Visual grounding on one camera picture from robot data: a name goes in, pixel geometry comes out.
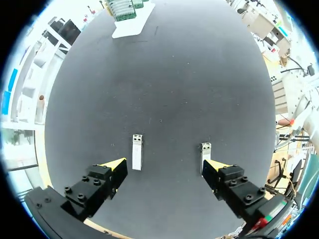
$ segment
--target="window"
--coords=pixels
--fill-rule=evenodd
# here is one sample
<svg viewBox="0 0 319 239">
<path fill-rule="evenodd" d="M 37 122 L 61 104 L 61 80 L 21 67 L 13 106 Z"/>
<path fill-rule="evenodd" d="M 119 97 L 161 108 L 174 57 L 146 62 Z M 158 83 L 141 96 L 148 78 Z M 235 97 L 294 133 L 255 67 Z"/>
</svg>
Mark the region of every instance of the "window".
<svg viewBox="0 0 319 239">
<path fill-rule="evenodd" d="M 34 131 L 2 128 L 3 159 L 9 171 L 37 166 Z"/>
</svg>

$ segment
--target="bolt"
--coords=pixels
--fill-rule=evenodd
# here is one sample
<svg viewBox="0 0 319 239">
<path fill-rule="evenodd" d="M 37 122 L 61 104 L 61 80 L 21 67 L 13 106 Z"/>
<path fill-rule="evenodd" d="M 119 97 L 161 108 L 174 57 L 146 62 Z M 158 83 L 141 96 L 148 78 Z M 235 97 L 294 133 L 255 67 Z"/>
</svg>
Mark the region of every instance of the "bolt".
<svg viewBox="0 0 319 239">
<path fill-rule="evenodd" d="M 250 202 L 253 198 L 254 198 L 253 195 L 247 194 L 247 195 L 245 196 L 245 201 L 248 203 L 248 202 Z"/>
<path fill-rule="evenodd" d="M 87 182 L 87 181 L 89 181 L 89 178 L 87 176 L 82 176 L 82 181 Z"/>
<path fill-rule="evenodd" d="M 237 184 L 237 181 L 236 180 L 232 180 L 231 182 L 230 182 L 230 186 L 235 186 Z"/>
<path fill-rule="evenodd" d="M 95 186 L 99 186 L 99 185 L 101 185 L 101 181 L 100 181 L 99 179 L 94 179 L 94 180 L 93 180 L 93 184 L 94 184 Z"/>
<path fill-rule="evenodd" d="M 259 188 L 259 192 L 264 193 L 265 191 L 266 191 L 266 188 L 265 188 L 265 187 Z"/>
<path fill-rule="evenodd" d="M 70 187 L 64 187 L 64 191 L 65 191 L 65 193 L 71 193 L 72 192 Z"/>
<path fill-rule="evenodd" d="M 78 194 L 78 200 L 81 201 L 81 202 L 85 201 L 85 196 L 82 193 L 79 193 Z"/>
</svg>

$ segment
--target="red component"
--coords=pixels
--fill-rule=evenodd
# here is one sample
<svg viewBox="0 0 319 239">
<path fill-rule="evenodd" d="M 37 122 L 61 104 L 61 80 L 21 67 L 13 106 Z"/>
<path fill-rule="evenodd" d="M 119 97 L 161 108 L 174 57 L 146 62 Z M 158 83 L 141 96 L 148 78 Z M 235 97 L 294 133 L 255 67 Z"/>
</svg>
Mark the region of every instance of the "red component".
<svg viewBox="0 0 319 239">
<path fill-rule="evenodd" d="M 268 223 L 268 221 L 265 219 L 265 218 L 261 218 L 261 219 L 259 219 L 259 228 L 264 228 L 266 225 L 267 225 L 267 223 Z"/>
<path fill-rule="evenodd" d="M 265 227 L 267 225 L 268 221 L 265 218 L 260 218 L 258 222 L 253 226 L 252 231 L 255 231 L 259 228 Z"/>
</svg>

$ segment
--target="table surface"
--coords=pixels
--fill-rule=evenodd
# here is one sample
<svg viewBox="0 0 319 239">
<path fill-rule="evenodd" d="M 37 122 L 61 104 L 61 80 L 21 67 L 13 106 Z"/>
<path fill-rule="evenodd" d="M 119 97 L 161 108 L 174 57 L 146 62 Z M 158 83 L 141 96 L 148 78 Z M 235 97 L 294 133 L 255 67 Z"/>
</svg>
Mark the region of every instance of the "table surface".
<svg viewBox="0 0 319 239">
<path fill-rule="evenodd" d="M 92 163 L 126 157 L 128 176 L 92 218 L 132 238 L 215 238 L 242 221 L 200 176 L 201 142 L 264 185 L 275 139 L 274 95 L 263 57 L 222 0 L 154 1 L 138 36 L 112 39 L 100 13 L 79 35 L 54 83 L 45 147 L 54 188 Z M 132 170 L 132 135 L 144 135 Z"/>
</svg>

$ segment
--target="metal connector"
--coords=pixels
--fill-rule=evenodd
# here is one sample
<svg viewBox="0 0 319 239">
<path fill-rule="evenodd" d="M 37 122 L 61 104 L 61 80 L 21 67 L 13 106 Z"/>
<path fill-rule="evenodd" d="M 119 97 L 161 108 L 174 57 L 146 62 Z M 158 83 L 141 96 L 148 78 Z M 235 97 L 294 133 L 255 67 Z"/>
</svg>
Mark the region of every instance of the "metal connector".
<svg viewBox="0 0 319 239">
<path fill-rule="evenodd" d="M 201 155 L 200 155 L 200 174 L 203 173 L 204 160 L 210 160 L 211 144 L 210 142 L 201 143 Z"/>
<path fill-rule="evenodd" d="M 133 134 L 132 169 L 142 169 L 143 135 Z"/>
</svg>

